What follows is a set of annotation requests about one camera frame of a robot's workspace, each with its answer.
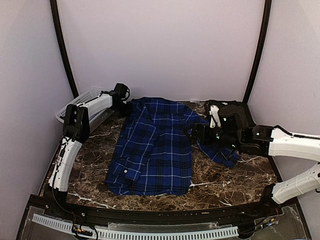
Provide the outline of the blue plaid long sleeve shirt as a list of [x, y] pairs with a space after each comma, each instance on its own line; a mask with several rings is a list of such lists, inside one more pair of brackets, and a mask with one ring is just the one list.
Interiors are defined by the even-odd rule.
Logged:
[[192, 180], [192, 144], [184, 133], [206, 121], [185, 104], [158, 97], [131, 101], [105, 184], [116, 195], [184, 195]]

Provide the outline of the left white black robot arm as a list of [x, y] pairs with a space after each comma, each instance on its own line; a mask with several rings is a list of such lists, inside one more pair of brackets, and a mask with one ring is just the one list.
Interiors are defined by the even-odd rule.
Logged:
[[58, 217], [67, 218], [71, 213], [65, 201], [70, 174], [79, 150], [90, 134], [113, 112], [118, 112], [122, 117], [130, 114], [129, 97], [128, 86], [117, 83], [113, 90], [101, 90], [86, 99], [78, 97], [65, 107], [60, 150], [44, 191], [46, 198], [53, 199], [50, 208]]

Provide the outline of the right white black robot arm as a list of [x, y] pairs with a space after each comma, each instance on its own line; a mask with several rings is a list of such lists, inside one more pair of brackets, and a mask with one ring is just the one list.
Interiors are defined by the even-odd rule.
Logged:
[[305, 172], [266, 186], [255, 213], [266, 217], [275, 205], [320, 190], [320, 137], [293, 133], [283, 127], [255, 124], [245, 103], [215, 102], [208, 111], [210, 123], [194, 123], [186, 135], [192, 143], [231, 147], [239, 153], [260, 157], [293, 157], [315, 161]]

